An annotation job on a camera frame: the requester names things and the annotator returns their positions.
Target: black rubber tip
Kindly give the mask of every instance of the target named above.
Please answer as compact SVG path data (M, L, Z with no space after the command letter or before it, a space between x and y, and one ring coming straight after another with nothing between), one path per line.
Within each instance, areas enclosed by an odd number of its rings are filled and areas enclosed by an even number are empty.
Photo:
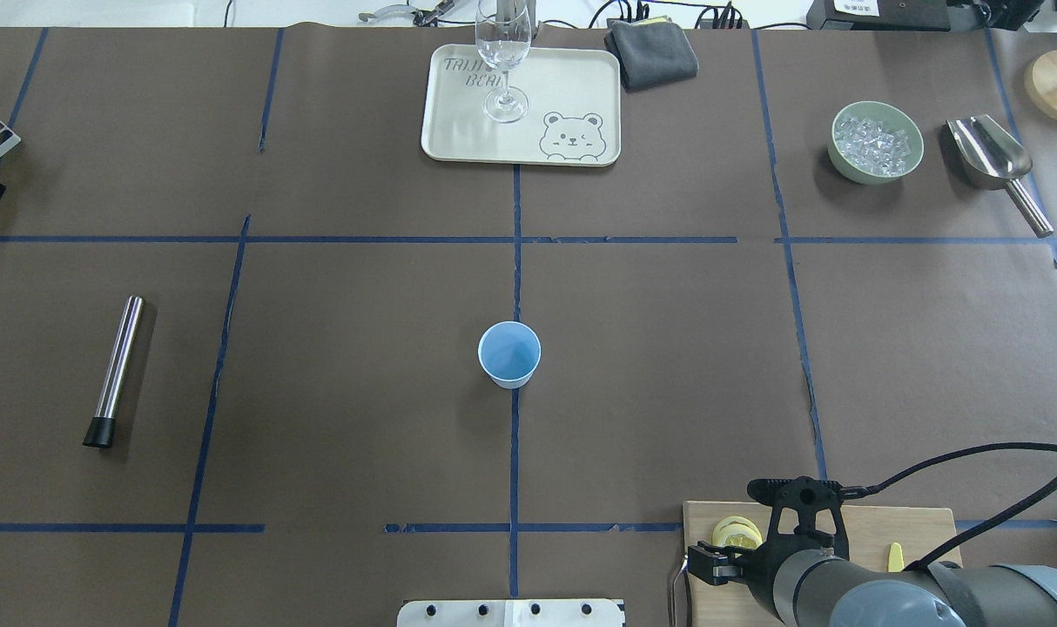
M114 418L92 418L91 425L87 428L87 437L84 437L84 446L110 448L113 443Z

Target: scoop handle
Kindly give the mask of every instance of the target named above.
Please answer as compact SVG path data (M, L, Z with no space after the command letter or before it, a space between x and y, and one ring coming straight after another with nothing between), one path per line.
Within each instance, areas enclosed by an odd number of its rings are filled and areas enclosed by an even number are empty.
M1027 225L1035 232L1035 237L1045 238L1047 235L1054 234L1055 229L1051 226L1050 220L1043 215L1043 210L1039 209L1035 199L1031 198L1030 191L1023 186L1020 179L1005 183L1005 191L1009 193L1017 209L1020 210L1020 215L1027 221Z

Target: wine glass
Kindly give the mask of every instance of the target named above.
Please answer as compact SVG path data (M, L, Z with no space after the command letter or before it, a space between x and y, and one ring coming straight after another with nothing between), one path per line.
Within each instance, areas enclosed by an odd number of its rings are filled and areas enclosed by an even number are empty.
M482 110L501 124L524 117L528 96L521 89L509 87L509 71L528 56L532 44L527 0L478 0L474 41L486 64L504 75L501 87L486 94Z

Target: folded towel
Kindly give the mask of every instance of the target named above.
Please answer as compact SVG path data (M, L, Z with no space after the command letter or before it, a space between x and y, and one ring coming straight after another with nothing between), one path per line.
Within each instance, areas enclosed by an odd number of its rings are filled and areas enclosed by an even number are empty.
M675 23L615 22L605 47L620 61L620 82L630 91L699 75L699 58Z

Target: wooden cutting board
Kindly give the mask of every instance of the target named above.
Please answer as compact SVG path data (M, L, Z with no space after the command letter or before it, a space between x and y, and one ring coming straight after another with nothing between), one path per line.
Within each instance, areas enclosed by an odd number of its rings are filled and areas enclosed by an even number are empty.
M699 540L710 542L715 525L726 516L747 517L757 523L764 536L771 511L759 503L684 501L684 542L688 547ZM911 563L957 533L954 513L944 508L847 505L842 508L842 519L850 536L852 563L882 572L887 570L891 543L902 543L904 559ZM823 531L828 528L822 522L818 527ZM782 533L791 533L794 528L794 516L792 519L785 516L780 521ZM958 549L946 553L943 559L962 564ZM782 624L762 610L744 586L708 586L691 575L688 575L688 584L691 586L692 627L779 627Z

